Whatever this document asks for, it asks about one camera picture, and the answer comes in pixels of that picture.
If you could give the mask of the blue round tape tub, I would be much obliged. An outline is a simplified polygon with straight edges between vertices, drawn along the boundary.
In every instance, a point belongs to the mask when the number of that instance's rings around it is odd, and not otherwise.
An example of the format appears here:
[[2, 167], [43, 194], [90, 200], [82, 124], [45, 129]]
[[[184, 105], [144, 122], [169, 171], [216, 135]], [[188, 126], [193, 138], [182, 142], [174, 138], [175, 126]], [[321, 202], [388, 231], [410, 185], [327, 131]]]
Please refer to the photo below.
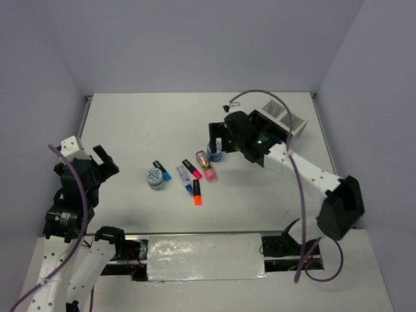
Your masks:
[[210, 162], [212, 162], [212, 163], [220, 162], [221, 159], [222, 159], [222, 155], [223, 155], [221, 140], [219, 138], [216, 139], [216, 151], [214, 153], [211, 151], [210, 142], [208, 142], [206, 152], [207, 152], [207, 155], [209, 157]]

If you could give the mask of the pink cap marker tube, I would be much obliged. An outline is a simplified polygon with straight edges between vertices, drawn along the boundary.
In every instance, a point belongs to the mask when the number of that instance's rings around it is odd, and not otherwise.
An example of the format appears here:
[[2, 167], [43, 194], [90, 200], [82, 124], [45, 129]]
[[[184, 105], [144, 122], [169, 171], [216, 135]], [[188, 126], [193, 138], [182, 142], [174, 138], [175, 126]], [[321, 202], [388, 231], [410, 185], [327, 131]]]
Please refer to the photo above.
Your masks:
[[217, 174], [211, 165], [208, 154], [203, 150], [196, 153], [196, 160], [203, 170], [203, 174], [208, 182], [213, 183], [217, 180]]

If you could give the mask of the pink cap highlighter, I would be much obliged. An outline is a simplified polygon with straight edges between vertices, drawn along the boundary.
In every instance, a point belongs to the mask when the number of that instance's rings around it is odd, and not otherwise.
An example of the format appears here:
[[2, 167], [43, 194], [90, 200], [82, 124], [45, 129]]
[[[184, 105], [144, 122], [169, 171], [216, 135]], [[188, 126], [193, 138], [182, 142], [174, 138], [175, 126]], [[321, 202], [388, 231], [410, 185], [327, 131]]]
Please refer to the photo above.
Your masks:
[[196, 167], [192, 165], [192, 163], [189, 160], [184, 159], [182, 161], [182, 164], [196, 179], [202, 178], [202, 174], [196, 169]]

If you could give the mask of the clear glue bottle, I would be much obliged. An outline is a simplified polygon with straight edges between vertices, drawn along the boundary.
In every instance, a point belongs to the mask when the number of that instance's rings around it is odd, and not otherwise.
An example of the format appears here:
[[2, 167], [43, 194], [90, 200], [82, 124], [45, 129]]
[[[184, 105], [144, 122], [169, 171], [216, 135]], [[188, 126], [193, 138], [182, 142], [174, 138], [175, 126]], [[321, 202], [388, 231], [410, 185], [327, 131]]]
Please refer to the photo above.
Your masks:
[[192, 185], [191, 185], [191, 180], [189, 175], [187, 174], [187, 171], [185, 169], [185, 167], [183, 165], [177, 166], [176, 170], [179, 174], [179, 177], [181, 178], [181, 181], [184, 185], [184, 187], [186, 188], [187, 192], [193, 196], [193, 189], [192, 189]]

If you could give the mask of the blue cap highlighter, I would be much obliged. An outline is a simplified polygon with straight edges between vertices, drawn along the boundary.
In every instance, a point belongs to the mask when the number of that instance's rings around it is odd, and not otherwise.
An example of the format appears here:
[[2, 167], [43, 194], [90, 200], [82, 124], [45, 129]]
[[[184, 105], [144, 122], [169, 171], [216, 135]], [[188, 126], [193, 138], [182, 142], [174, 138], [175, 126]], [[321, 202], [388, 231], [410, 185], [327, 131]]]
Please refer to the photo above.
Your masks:
[[171, 175], [166, 171], [164, 166], [159, 161], [153, 161], [153, 165], [162, 172], [162, 176], [165, 181], [169, 181], [172, 179]]

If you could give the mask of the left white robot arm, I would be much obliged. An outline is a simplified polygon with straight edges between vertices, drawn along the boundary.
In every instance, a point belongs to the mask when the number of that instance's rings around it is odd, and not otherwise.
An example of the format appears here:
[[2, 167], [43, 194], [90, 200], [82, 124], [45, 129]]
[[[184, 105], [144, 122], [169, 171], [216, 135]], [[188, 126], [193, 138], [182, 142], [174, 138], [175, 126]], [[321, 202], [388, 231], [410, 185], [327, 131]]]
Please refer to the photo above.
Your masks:
[[29, 311], [82, 311], [107, 263], [127, 253], [124, 231], [103, 226], [96, 231], [81, 266], [74, 267], [99, 203], [99, 188], [119, 168], [100, 145], [93, 148], [101, 159], [97, 163], [76, 136], [49, 148], [60, 159], [54, 171], [61, 187], [45, 216], [44, 254], [37, 284], [23, 298], [31, 301]]

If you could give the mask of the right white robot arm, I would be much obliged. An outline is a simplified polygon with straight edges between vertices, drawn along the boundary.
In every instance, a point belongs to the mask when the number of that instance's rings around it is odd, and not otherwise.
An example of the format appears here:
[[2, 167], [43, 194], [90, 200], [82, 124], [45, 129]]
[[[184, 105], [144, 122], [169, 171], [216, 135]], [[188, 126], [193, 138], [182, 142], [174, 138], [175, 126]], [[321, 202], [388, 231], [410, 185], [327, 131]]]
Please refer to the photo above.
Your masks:
[[300, 218], [277, 237], [263, 240], [263, 254], [270, 257], [308, 257], [322, 237], [340, 241], [365, 212], [360, 185], [352, 176], [341, 178], [293, 152], [291, 139], [302, 131], [289, 112], [281, 121], [253, 110], [229, 113], [223, 122], [209, 124], [209, 147], [241, 153], [247, 161], [288, 179], [298, 186]]

